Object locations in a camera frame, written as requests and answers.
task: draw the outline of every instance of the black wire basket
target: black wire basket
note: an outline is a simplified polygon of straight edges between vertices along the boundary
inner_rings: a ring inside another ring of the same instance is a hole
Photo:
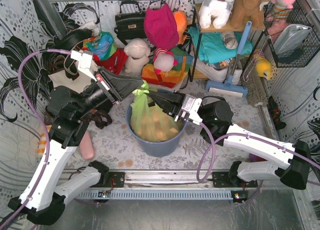
[[[271,40],[269,40],[268,43],[276,67],[305,67],[320,50],[320,39],[311,23],[306,18],[306,12],[298,2],[294,3],[293,9],[283,10],[276,14],[272,14],[273,6],[273,4],[269,4],[267,11],[265,12],[264,25],[266,30],[264,33],[266,36],[271,33]],[[287,24],[301,24],[309,26],[311,27],[311,31],[297,48],[277,55],[274,49],[274,43],[282,33],[284,28],[283,25]]]

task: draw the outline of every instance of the brown teddy bear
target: brown teddy bear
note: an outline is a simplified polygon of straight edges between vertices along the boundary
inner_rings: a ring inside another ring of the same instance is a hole
[[[264,12],[260,5],[271,0],[235,0],[231,14],[231,25],[234,28],[242,26],[244,17],[250,17],[252,26],[256,29],[264,28]]]

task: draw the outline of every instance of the teal cloth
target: teal cloth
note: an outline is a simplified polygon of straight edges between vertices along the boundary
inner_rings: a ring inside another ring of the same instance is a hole
[[[197,48],[199,30],[195,27],[190,27],[188,32],[192,37],[195,48]],[[241,36],[242,34],[235,32],[235,37],[238,42],[240,42]],[[247,40],[242,55],[250,54],[252,48],[253,44]],[[227,49],[221,39],[220,33],[203,33],[198,57],[201,61],[208,62],[211,65],[235,57],[237,50],[238,48],[234,50]]]

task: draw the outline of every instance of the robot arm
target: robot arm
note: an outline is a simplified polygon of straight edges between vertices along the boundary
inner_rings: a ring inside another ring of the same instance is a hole
[[[52,151],[50,151],[48,166],[45,168],[44,175],[40,179],[32,199],[29,199],[22,210],[27,214],[27,219],[35,224],[50,225],[55,223],[62,215],[65,205],[78,194],[92,185],[104,185],[108,181],[109,168],[94,161],[75,178],[56,186],[66,162],[79,146],[88,127],[88,123],[84,123],[82,117],[105,101],[110,101],[113,104],[122,101],[143,84],[139,78],[117,76],[104,68],[92,72],[90,70],[92,53],[90,52],[72,51],[71,57],[79,61],[78,70],[90,76],[92,80],[91,84],[80,94],[64,86],[56,87],[50,93],[47,111],[54,116],[49,132]],[[245,133],[258,136],[231,124],[233,113],[226,101],[220,100],[202,106],[201,98],[179,92],[150,91],[148,96],[176,121],[182,118],[197,125],[202,122],[209,127],[214,139],[226,133]],[[208,141],[206,132],[202,131],[200,134]],[[273,141],[262,136],[259,138]],[[273,142],[292,151],[299,151],[306,157],[310,156],[308,155],[308,145],[303,142],[295,146],[290,143]],[[267,160],[256,163],[234,162],[229,172],[229,180],[233,184],[256,179],[280,178],[284,184],[290,187],[305,189],[309,164],[296,159],[292,154],[282,152],[276,147],[249,137],[231,136],[218,144],[241,149]],[[8,206],[11,209],[17,210],[26,200],[32,186],[38,179],[43,164],[44,157],[26,190],[20,197],[10,200]]]

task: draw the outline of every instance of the blue bucket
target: blue bucket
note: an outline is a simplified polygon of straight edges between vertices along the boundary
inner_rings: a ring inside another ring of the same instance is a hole
[[[187,123],[183,121],[183,128],[181,132],[177,136],[175,136],[174,138],[168,141],[150,142],[150,141],[145,141],[139,138],[132,131],[131,124],[130,124],[131,115],[132,115],[132,107],[129,105],[126,111],[125,122],[131,134],[136,138],[141,149],[149,156],[162,157],[162,156],[168,156],[171,153],[173,153],[175,149],[178,147],[181,135],[185,131],[187,126]]]

